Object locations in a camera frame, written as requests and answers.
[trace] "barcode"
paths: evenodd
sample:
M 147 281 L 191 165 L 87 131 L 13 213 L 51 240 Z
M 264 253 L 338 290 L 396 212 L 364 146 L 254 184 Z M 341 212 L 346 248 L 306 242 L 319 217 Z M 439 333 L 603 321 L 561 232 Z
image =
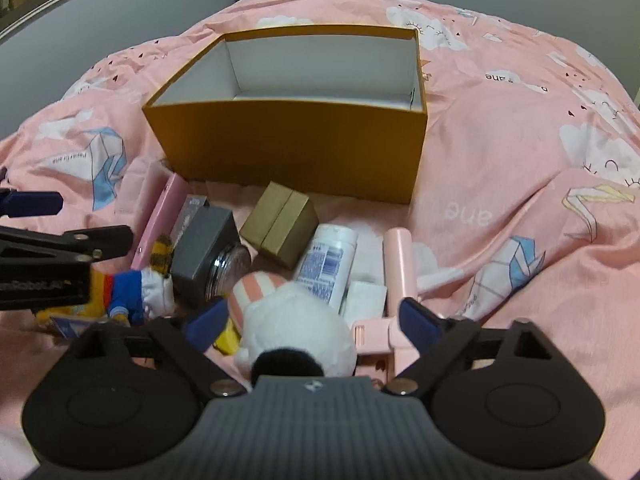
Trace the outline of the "barcode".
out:
M 324 264 L 322 264 L 321 274 L 335 277 L 338 274 L 341 259 L 342 250 L 328 249 L 324 258 Z

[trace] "metal screw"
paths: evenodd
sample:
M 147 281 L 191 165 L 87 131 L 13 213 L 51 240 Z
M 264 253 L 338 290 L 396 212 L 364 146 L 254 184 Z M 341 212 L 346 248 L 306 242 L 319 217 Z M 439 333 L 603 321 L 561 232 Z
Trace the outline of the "metal screw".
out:
M 218 397 L 234 397 L 244 391 L 244 388 L 233 379 L 217 380 L 211 384 L 210 389 Z
M 412 379 L 392 379 L 386 384 L 386 389 L 397 396 L 411 395 L 418 389 L 418 383 Z

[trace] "bottle cap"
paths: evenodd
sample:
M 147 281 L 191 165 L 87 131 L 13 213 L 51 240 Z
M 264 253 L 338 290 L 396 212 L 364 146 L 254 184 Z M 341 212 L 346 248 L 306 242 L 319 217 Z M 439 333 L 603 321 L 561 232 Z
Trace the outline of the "bottle cap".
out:
M 320 224 L 316 228 L 314 238 L 330 238 L 337 242 L 345 242 L 352 246 L 356 246 L 358 242 L 358 234 L 353 229 L 342 225 Z

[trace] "pink pencil case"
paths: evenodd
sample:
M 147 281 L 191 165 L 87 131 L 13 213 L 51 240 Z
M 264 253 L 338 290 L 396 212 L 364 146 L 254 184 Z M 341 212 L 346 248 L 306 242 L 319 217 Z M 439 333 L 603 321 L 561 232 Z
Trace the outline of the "pink pencil case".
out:
M 179 175 L 172 173 L 167 181 L 149 222 L 146 225 L 140 243 L 133 257 L 131 269 L 141 270 L 149 264 L 154 242 L 162 234 L 169 235 L 190 192 L 189 184 Z

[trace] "olive green box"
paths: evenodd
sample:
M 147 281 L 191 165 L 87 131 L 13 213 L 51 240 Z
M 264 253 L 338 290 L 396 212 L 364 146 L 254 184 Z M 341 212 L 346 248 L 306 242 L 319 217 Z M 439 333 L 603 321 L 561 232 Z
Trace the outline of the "olive green box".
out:
M 271 182 L 240 229 L 260 254 L 286 267 L 296 267 L 318 227 L 308 196 Z

